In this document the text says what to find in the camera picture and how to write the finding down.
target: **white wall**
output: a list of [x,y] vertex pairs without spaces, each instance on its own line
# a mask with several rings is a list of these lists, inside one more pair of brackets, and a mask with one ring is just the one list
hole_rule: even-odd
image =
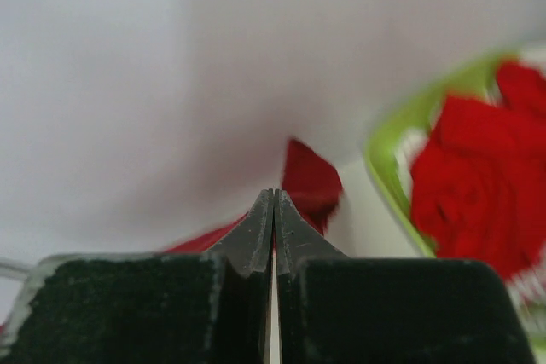
[[0,255],[163,246],[336,163],[400,96],[545,0],[0,0]]

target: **white background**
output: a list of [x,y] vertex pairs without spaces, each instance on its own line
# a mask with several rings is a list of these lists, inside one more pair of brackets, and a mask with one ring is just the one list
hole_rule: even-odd
[[278,183],[290,135],[362,166],[387,108],[543,38],[545,4],[0,0],[0,256],[157,249],[228,221]]

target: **white surface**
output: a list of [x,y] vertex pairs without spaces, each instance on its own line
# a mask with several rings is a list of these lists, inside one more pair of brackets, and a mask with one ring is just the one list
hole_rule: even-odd
[[0,0],[0,255],[162,247],[356,158],[413,85],[542,38],[543,0]]
[[0,324],[8,317],[20,286],[19,281],[0,277]]
[[378,195],[363,159],[338,166],[344,197],[329,224],[326,238],[355,257],[420,255]]

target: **red fabric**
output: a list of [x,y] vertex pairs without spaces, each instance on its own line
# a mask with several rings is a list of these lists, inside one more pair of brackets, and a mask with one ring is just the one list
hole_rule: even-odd
[[437,255],[482,260],[504,279],[546,239],[546,122],[514,107],[448,97],[411,169],[411,218]]
[[[324,234],[328,218],[337,208],[343,192],[337,170],[303,142],[291,139],[288,142],[281,187],[290,194],[301,216],[320,234]],[[244,216],[229,225],[174,246],[168,252],[205,251],[242,218]]]
[[497,85],[507,107],[546,118],[546,79],[539,70],[518,61],[506,61],[497,70]]

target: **green plastic tray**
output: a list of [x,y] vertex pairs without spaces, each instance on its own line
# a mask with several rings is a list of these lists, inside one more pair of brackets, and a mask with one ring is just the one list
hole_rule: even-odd
[[[487,89],[493,85],[499,62],[517,55],[517,49],[489,53],[429,84],[379,124],[369,138],[364,157],[371,178],[424,256],[435,257],[433,242],[421,236],[410,221],[410,202],[398,180],[395,152],[402,135],[410,127],[429,131],[432,111],[437,109],[448,91],[485,97]],[[532,345],[544,352],[546,341],[533,339]]]

